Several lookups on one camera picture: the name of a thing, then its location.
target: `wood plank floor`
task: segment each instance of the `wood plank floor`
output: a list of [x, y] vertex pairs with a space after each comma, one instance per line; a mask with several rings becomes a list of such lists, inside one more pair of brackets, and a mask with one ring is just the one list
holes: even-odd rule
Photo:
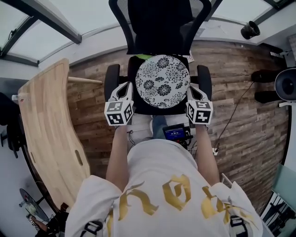
[[[236, 43], [195, 41], [191, 51], [196, 66], [209, 67], [213, 84], [214, 116], [209, 127], [212, 145], [228, 122], [238, 99], [251, 85], [252, 72], [259, 69], [280, 69], [285, 63], [271, 58], [270, 50], [262, 46]], [[105, 80], [111, 64], [121, 65], [121, 75], [127, 75], [130, 56], [126, 50], [99, 56], [70, 69], [70, 75]], [[236, 181], [246, 192], [260, 214], [270, 195], [277, 164], [282, 160], [288, 127], [288, 111], [278, 102], [260, 104], [254, 92], [273, 90], [273, 83], [254, 83], [237, 107], [231, 123], [220, 139], [216, 156], [220, 173]], [[74, 129], [88, 157], [91, 171], [105, 177], [114, 129], [104, 116], [103, 86], [69, 84], [68, 105]]]

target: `gold lettering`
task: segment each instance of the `gold lettering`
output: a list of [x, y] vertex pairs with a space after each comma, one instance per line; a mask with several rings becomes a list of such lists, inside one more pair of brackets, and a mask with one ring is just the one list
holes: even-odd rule
[[113, 226], [113, 210], [109, 212], [109, 220], [107, 221], [108, 237], [111, 237], [111, 227]]
[[239, 207], [231, 206], [229, 204], [223, 203], [218, 198], [217, 198], [217, 204], [216, 204], [217, 210], [215, 210], [213, 205], [212, 205], [211, 199], [214, 198], [214, 197], [217, 197], [217, 196], [216, 195], [213, 196], [210, 193], [208, 186], [203, 187], [203, 192], [207, 195], [204, 198], [204, 200], [202, 201], [202, 206], [201, 206], [204, 218], [208, 219], [208, 218], [211, 218], [212, 216], [216, 215], [217, 213], [225, 211], [223, 222], [224, 222], [224, 224], [227, 224], [230, 221], [230, 212], [229, 212], [228, 209], [233, 208], [233, 209], [238, 209], [240, 211], [240, 215], [242, 217], [245, 217], [245, 218], [249, 219], [253, 223], [253, 217], [252, 216], [245, 215], [244, 212]]
[[129, 195], [133, 195], [135, 197], [138, 197], [141, 200], [143, 211], [145, 213], [147, 213], [148, 215], [152, 216], [157, 211], [158, 206], [154, 206], [151, 204], [148, 195], [145, 192], [136, 189], [137, 187], [140, 187], [143, 183], [131, 186], [120, 196], [118, 220], [122, 220], [126, 216], [126, 214], [128, 213], [128, 210], [129, 210], [128, 206], [130, 207], [130, 205], [128, 204], [127, 197]]
[[[174, 187], [176, 195], [173, 194], [172, 189], [170, 187], [171, 182], [179, 183]], [[179, 196], [182, 193], [182, 187], [184, 189], [185, 196], [186, 196], [185, 202], [182, 202], [179, 199]], [[169, 182], [162, 185], [162, 189], [163, 189], [166, 202], [172, 205], [173, 207], [175, 207], [176, 209], [178, 209], [179, 211], [181, 211], [186, 205], [186, 203], [191, 199], [190, 181], [186, 175], [181, 175], [180, 178], [173, 175]]]

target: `wooden stick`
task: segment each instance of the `wooden stick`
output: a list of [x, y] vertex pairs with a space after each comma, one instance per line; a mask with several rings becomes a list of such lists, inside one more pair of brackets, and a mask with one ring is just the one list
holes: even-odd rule
[[84, 79], [84, 78], [79, 78], [79, 77], [68, 77], [68, 82], [77, 82], [77, 83], [94, 83], [94, 84], [100, 84], [102, 85], [102, 81], [97, 81], [97, 80], [91, 80], [91, 79]]

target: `floral patterned cushion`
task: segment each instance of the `floral patterned cushion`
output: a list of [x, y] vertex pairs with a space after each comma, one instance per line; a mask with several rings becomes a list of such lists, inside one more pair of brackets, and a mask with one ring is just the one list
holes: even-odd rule
[[144, 101], [154, 107], [171, 108], [186, 96], [190, 76], [177, 58], [156, 55], [146, 60], [136, 74], [136, 87]]

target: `chair armrest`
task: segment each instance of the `chair armrest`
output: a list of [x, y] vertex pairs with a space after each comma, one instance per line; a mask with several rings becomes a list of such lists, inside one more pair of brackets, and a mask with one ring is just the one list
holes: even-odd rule
[[104, 84], [105, 101], [108, 101], [113, 90], [119, 85], [119, 72], [119, 64], [113, 64], [107, 68]]
[[208, 99], [212, 99], [212, 80], [211, 80], [211, 74], [208, 69], [208, 67], [203, 65], [197, 66], [197, 74], [198, 74], [198, 85], [199, 89], [201, 89], [203, 92], [205, 92], [208, 96]]

